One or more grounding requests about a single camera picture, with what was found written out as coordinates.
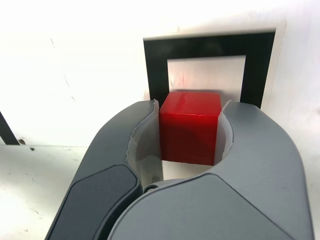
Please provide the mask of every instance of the white wall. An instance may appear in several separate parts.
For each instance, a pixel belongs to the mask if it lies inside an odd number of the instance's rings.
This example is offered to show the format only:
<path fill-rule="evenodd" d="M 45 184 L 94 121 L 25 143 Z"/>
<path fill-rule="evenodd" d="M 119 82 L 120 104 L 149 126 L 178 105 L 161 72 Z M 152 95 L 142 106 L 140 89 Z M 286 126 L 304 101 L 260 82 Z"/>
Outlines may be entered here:
<path fill-rule="evenodd" d="M 87 146 L 115 113 L 144 99 L 142 37 L 278 27 L 262 110 L 292 137 L 316 188 L 319 18 L 317 0 L 6 1 L 0 110 L 27 144 Z"/>

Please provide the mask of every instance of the red cube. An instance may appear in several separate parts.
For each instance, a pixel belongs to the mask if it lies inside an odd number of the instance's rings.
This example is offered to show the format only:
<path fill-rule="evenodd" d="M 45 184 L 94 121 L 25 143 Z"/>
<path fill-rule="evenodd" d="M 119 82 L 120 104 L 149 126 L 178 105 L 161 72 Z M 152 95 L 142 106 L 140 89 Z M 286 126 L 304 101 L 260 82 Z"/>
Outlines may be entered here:
<path fill-rule="evenodd" d="M 159 111 L 162 159 L 214 165 L 220 96 L 213 92 L 170 92 Z"/>

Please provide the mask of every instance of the black square frame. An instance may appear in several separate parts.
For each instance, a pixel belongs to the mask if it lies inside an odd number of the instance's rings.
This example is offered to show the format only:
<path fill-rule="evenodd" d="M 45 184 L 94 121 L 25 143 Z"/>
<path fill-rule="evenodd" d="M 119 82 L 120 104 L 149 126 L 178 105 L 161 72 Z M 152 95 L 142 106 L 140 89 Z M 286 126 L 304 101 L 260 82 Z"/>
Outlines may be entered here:
<path fill-rule="evenodd" d="M 276 30 L 144 39 L 150 99 L 162 106 L 169 94 L 168 60 L 245 55 L 240 102 L 261 107 Z"/>

